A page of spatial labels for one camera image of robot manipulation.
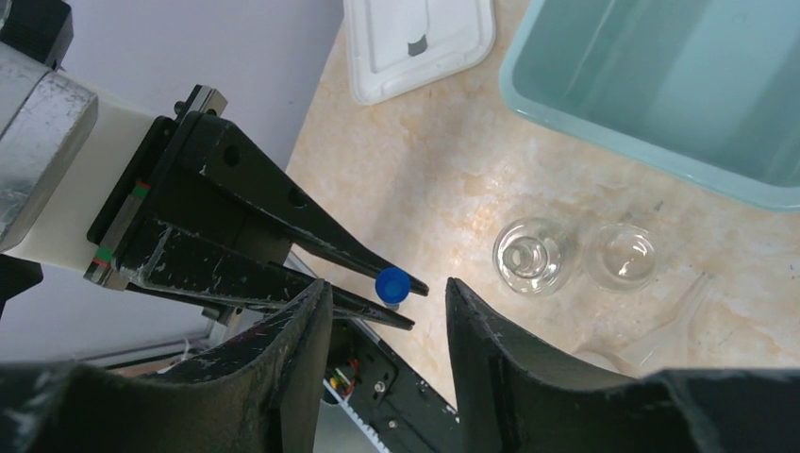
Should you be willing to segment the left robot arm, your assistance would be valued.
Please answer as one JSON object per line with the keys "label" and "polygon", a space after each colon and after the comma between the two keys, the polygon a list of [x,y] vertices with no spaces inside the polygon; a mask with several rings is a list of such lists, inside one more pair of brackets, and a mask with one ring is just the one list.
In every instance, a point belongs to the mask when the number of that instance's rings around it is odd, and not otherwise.
{"label": "left robot arm", "polygon": [[391,264],[310,198],[198,85],[155,116],[61,71],[63,1],[1,5],[1,297],[46,264],[196,305],[273,311],[312,278],[293,246],[372,279]]}

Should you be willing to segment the clear glass beaker front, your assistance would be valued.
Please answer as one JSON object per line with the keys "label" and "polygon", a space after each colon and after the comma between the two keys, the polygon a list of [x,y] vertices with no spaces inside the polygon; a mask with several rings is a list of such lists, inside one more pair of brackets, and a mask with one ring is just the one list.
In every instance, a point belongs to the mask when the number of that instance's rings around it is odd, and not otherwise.
{"label": "clear glass beaker front", "polygon": [[511,290],[525,296],[559,291],[574,273],[576,255],[575,235],[565,225],[541,217],[509,223],[492,248],[497,274]]}

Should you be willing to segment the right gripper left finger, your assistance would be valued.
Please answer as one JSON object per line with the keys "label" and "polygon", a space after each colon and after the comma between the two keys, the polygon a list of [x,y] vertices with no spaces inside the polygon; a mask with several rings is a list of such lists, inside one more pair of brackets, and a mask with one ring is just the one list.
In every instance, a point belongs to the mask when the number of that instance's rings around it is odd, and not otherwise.
{"label": "right gripper left finger", "polygon": [[315,280],[287,307],[163,373],[1,368],[5,452],[309,452],[332,328]]}

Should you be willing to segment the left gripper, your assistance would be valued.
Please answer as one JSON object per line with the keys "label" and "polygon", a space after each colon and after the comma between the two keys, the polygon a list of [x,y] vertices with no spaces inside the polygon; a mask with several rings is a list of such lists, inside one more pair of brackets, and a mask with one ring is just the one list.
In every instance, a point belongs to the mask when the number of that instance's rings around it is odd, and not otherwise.
{"label": "left gripper", "polygon": [[[280,309],[315,278],[284,266],[296,244],[375,279],[369,250],[222,116],[198,85],[152,124],[88,231],[85,277],[106,287]],[[410,277],[410,292],[428,293]]]}

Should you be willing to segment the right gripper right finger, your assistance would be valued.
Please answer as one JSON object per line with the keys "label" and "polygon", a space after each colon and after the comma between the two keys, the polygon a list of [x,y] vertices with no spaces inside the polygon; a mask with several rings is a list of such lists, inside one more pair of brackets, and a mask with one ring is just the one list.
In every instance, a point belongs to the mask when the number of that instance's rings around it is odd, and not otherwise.
{"label": "right gripper right finger", "polygon": [[511,322],[449,278],[447,336],[466,452],[795,452],[795,369],[626,377]]}

